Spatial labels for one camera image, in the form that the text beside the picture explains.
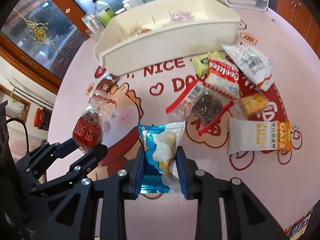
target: white plastic basket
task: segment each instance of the white plastic basket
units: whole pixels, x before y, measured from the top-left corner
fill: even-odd
[[[170,13],[188,11],[192,21],[170,22]],[[123,75],[165,60],[234,44],[239,15],[217,0],[155,0],[114,17],[94,54],[99,64]],[[136,26],[152,31],[127,38]]]

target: round table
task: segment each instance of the round table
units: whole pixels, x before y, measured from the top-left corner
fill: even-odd
[[[188,120],[180,145],[188,158],[216,178],[239,177],[286,228],[320,198],[317,144],[320,61],[303,37],[274,11],[235,11],[243,21],[242,27],[247,25],[245,30],[238,31],[236,43],[255,44],[274,61],[275,86],[266,93],[272,109],[254,116],[253,120],[289,120],[292,150],[229,156],[228,118],[234,115],[232,110],[202,137],[197,135],[198,120]],[[50,143],[71,137],[89,101],[86,89],[91,83],[97,85],[95,74],[99,72],[99,65],[92,52],[94,46],[92,40],[82,45],[63,79],[51,117]],[[95,169],[90,178],[102,179],[121,168],[127,159],[135,157],[141,145],[138,122],[160,125],[176,121],[165,109],[194,78],[190,57],[169,60],[122,76],[117,83],[118,90],[126,93],[135,110],[130,112],[124,128],[115,130],[108,141],[110,158],[103,162],[107,166]],[[254,91],[246,78],[241,79],[240,88],[244,96]],[[64,175],[69,165],[82,155],[76,150],[56,160],[47,171],[48,180]],[[126,201],[125,208],[128,239],[194,239],[197,201],[186,201],[182,194],[164,194],[156,200],[139,196],[136,201]]]

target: bottle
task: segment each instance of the bottle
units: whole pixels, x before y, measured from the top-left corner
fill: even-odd
[[[107,26],[109,21],[116,16],[115,12],[111,9],[110,5],[106,2],[99,1],[99,0],[92,0],[95,4],[94,11],[96,15],[99,17],[101,22]]]

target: wooden cabinet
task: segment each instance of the wooden cabinet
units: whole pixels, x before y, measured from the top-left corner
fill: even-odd
[[[312,15],[302,0],[294,0],[291,25],[306,38],[309,32]]]
[[[294,0],[278,0],[277,13],[287,22],[291,22]]]
[[[306,41],[320,58],[320,27],[314,18],[311,20],[310,30],[306,37]]]

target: blue snack package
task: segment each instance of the blue snack package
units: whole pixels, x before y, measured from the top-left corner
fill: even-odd
[[[172,169],[185,127],[185,122],[160,126],[139,124],[139,134],[146,152],[140,193],[180,191],[179,179],[172,174]]]

